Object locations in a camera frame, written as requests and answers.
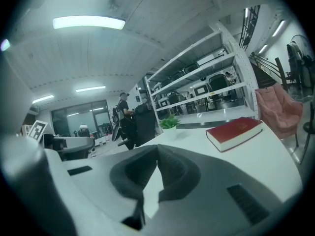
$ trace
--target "black cap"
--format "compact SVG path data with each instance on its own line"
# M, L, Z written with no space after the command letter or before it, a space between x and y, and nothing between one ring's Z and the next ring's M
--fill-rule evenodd
M129 93L125 93L125 92L122 92L119 97L121 97L122 95L126 94L127 96L129 96Z

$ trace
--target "white metal shelf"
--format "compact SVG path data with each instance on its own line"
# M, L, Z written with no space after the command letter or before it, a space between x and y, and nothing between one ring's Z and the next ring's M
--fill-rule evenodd
M203 95L194 97L192 99L184 100L184 101L181 101L181 102L178 102L178 103L174 103L172 105L168 105L166 107L158 108L157 111L162 111L162 110L165 110L165 109L168 109L168 108L172 108L172 107L176 107L176 106L179 106L179 105L183 105L183 104L195 101L195 100L200 100L200 99L203 99L203 98L206 98L206 97L209 97L209 96L213 96L213 95L216 95L216 94L219 94L219 93L222 93L222 92L226 92L226 91L230 91L230 90L233 90L233 89L245 87L246 85L247 85L246 82L241 82L241 83L238 83L238 84L226 87L226 88L222 88L220 90L216 90L216 91L213 91L213 92L210 92L210 93L205 93Z
M240 117L254 117L254 116L255 116L255 112L251 110L249 107L243 105L243 106L237 106L233 108L178 116L176 118L178 118L181 121L181 124L187 124L187 123L201 123L201 122L231 120L231 119L237 119Z
M173 75L174 71L179 70L177 67L174 67L174 66L176 66L174 64L174 61L176 61L180 57L182 57L182 59L183 59L185 56L189 55L190 51L193 52L193 49L195 47L197 47L198 45L201 45L201 44L207 45L208 53L215 52L215 51L217 51L223 47L222 35L219 31L215 31L215 32L211 33L210 35L205 36L204 38L200 39L196 43L193 43L188 48L186 48L185 50L183 50L182 52L177 54L174 58L172 58L164 66L162 66L155 74L153 74L149 78L149 81L152 80L153 78L156 81L163 81L163 80L167 79L169 76ZM180 60L179 66L183 66L183 63L185 64L185 62L183 60Z
M183 77L157 90L152 94L152 96L157 94L167 94L173 92L178 88L181 88L191 82L200 80L201 78L207 77L210 74L223 70L233 65L234 57L235 54L231 53L226 56L222 56L218 59L214 59L213 61L210 61L209 63L202 65L198 69L184 75Z

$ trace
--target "potted plant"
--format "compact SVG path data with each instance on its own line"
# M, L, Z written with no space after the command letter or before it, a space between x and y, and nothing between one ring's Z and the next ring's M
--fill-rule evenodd
M176 126L180 124L180 121L175 118L175 115L171 115L169 118L161 121L161 127L166 136L174 140L176 139Z

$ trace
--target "shelf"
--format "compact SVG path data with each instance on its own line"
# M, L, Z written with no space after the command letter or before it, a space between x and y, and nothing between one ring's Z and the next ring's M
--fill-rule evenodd
M206 63L199 67L198 69L184 75L183 77L173 81L172 83L164 86L163 88L157 90L152 94L167 94L173 92L191 82L200 80L201 78L207 77L215 72L221 71L229 66L233 65L235 54L231 53L225 56L222 56L218 59L212 60L209 63Z
M226 91L230 91L230 90L233 90L233 89L245 87L246 85L247 84L245 82L241 82L241 83L238 83L238 84L226 87L226 88L222 88L222 89L217 90L217 91L213 91L213 92L210 92L210 93L205 93L203 95L194 97L192 99L184 100L184 101L181 101L181 102L178 102L178 103L174 103L172 105L168 105L166 107L158 108L157 111L162 111L164 109L168 109L168 108L176 107L176 106L179 106L179 105L183 105L183 104L186 104L188 102L192 102L192 101L195 101L195 100L200 100L200 99L203 99L203 98L206 98L206 97L209 97L209 96L213 96L213 95L216 95L216 94L219 94L219 93L222 93L222 92L226 92Z
M191 65L200 58L215 52L222 47L223 42L221 33L219 31L215 31L177 54L168 63L162 66L155 74L153 74L149 78L149 81L153 78L155 81L164 81L177 71L182 70L184 67Z
M221 120L231 120L237 119L240 117L253 117L255 112L249 107L238 106L227 109L220 109L215 111L190 114L184 116L176 116L181 121L181 124L187 123L201 123L201 122L212 122L212 121L221 121Z

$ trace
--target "shelf rack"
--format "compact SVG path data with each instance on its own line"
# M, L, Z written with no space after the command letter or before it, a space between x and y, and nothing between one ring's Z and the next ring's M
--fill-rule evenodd
M215 23L209 25L210 28L214 31L210 35L200 39L199 41L193 43L188 48L180 52L164 66L162 66L155 74L150 78L145 77L148 92L150 99L152 101L152 106L157 118L157 122L160 123L158 118L158 111L170 109L182 104L193 102L195 100L203 99L205 97L213 96L222 92L226 92L233 89L241 88L243 97L244 97L244 106L233 107L229 109L221 109L216 111L209 111L198 114L190 114L179 116L181 123L200 123L200 122L212 122L218 120L229 120L236 119L239 117L253 117L258 119L258 107L256 101L256 95L254 90L258 88L256 77L254 75L252 66L248 57L245 54L245 51L239 47L238 43L230 32L220 23ZM150 80L154 81L163 81L169 76L173 75L175 72L182 70L184 65L189 65L193 62L196 62L198 59L202 58L198 55L199 48L207 50L207 55L215 53L216 51L225 48L228 54L225 54L222 57L214 59L196 70L184 75L183 77L171 82L170 84L162 87L161 89L152 93L149 86ZM236 74L240 83L235 85L206 93L192 99L181 101L169 106L162 108L156 108L154 100L157 95L168 94L175 90L178 90L192 82L198 81L201 78L207 77L213 73L224 70L228 67L233 66L235 68Z

